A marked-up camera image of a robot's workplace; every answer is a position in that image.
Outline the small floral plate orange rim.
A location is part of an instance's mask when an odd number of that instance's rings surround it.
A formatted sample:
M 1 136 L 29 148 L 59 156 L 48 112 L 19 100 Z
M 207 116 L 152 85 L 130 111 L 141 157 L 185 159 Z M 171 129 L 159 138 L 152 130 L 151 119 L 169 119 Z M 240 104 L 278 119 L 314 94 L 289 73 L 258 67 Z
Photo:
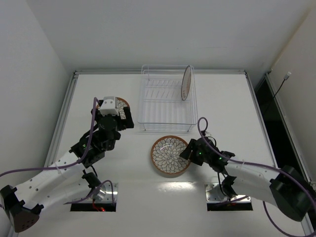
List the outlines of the small floral plate orange rim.
M 118 108 L 118 112 L 119 112 L 119 116 L 121 117 L 121 119 L 125 119 L 125 114 L 124 114 L 124 107 L 129 107 L 129 104 L 122 98 L 117 97 L 117 108 Z M 99 107 L 102 105 L 102 102 L 100 102 L 100 104 L 97 106 L 97 110 L 99 111 Z

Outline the large floral plate orange rim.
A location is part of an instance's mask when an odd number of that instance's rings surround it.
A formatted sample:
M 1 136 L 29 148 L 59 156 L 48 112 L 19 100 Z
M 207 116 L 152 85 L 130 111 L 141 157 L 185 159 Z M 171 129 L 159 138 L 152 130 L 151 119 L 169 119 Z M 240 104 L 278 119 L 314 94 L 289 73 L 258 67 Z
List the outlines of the large floral plate orange rim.
M 151 161 L 154 167 L 168 176 L 184 173 L 191 164 L 190 160 L 180 157 L 188 143 L 181 137 L 168 135 L 156 140 L 151 147 Z

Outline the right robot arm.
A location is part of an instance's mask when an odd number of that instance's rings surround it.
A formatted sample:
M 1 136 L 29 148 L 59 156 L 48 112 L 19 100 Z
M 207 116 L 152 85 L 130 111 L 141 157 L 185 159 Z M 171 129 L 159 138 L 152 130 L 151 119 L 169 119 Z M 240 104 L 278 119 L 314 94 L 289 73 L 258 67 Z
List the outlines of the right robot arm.
M 293 221 L 303 220 L 312 207 L 310 198 L 315 198 L 316 193 L 295 168 L 286 165 L 275 169 L 262 164 L 233 162 L 234 156 L 231 152 L 220 151 L 206 137 L 191 139 L 180 154 L 183 159 L 197 165 L 207 163 L 215 172 L 225 175 L 211 191 L 217 203 L 245 195 L 276 206 Z

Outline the white plate orange sunburst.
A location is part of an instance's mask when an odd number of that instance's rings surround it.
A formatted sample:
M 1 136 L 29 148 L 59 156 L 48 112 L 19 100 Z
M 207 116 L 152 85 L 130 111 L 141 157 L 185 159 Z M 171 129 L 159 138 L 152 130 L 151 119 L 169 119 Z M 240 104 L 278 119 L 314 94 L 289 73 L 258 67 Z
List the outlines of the white plate orange sunburst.
M 191 82 L 193 80 L 193 68 L 191 65 L 188 65 L 184 71 L 183 78 L 182 78 L 182 84 L 181 84 L 181 99 L 182 101 L 185 101 L 190 92 L 191 88 Z

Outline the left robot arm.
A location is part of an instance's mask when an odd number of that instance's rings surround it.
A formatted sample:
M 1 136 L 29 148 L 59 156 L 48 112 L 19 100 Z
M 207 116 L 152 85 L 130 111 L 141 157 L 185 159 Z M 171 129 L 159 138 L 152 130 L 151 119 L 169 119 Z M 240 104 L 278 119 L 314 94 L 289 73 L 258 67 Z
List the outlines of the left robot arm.
M 15 232 L 33 226 L 50 206 L 81 202 L 100 190 L 103 183 L 86 170 L 114 149 L 122 130 L 134 128 L 130 108 L 123 111 L 125 118 L 115 107 L 93 106 L 90 130 L 79 142 L 51 166 L 38 168 L 39 174 L 28 181 L 1 189 L 1 207 Z

